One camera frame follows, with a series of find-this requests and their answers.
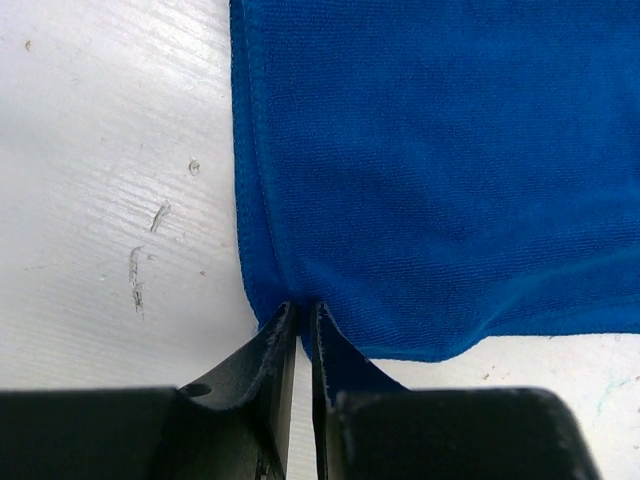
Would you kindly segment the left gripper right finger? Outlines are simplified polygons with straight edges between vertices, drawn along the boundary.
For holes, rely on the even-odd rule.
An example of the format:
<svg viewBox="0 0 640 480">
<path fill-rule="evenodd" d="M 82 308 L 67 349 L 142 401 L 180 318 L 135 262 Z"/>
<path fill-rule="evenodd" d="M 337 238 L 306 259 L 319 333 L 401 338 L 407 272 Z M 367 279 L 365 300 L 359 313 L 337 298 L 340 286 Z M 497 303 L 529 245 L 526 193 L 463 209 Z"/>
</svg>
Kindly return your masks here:
<svg viewBox="0 0 640 480">
<path fill-rule="evenodd" d="M 410 390 L 310 313 L 321 479 L 597 479 L 577 421 L 539 388 Z"/>
</svg>

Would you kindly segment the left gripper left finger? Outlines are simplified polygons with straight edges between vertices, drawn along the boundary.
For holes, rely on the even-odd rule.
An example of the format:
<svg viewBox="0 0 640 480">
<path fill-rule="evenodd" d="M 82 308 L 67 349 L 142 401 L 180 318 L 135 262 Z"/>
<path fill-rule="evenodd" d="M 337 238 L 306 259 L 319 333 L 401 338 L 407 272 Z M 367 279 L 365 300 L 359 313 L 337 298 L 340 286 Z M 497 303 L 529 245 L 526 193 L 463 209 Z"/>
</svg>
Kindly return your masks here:
<svg viewBox="0 0 640 480">
<path fill-rule="evenodd" d="M 5 479 L 282 479 L 299 312 L 180 387 L 5 391 Z"/>
</svg>

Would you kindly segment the blue towel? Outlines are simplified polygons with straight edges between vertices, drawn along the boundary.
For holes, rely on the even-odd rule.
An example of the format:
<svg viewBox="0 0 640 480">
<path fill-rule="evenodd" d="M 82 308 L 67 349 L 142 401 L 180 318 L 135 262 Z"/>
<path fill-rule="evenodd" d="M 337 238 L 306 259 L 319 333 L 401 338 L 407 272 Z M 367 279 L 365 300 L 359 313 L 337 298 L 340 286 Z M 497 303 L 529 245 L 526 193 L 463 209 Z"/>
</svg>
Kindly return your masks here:
<svg viewBox="0 0 640 480">
<path fill-rule="evenodd" d="M 234 1 L 248 301 L 373 358 L 639 330 L 635 1 Z"/>
</svg>

